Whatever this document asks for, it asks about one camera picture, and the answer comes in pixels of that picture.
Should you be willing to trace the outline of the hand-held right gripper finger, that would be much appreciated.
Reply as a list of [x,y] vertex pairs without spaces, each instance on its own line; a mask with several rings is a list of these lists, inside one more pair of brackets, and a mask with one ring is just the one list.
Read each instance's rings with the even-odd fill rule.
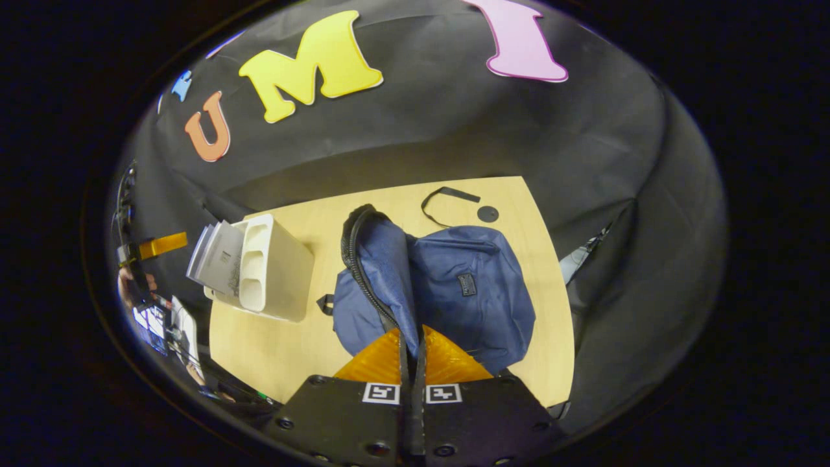
[[402,339],[386,352],[397,383],[311,375],[264,428],[279,449],[322,466],[400,466],[411,396]]
[[424,466],[523,466],[564,438],[518,376],[490,375],[426,328],[415,366],[415,455]]

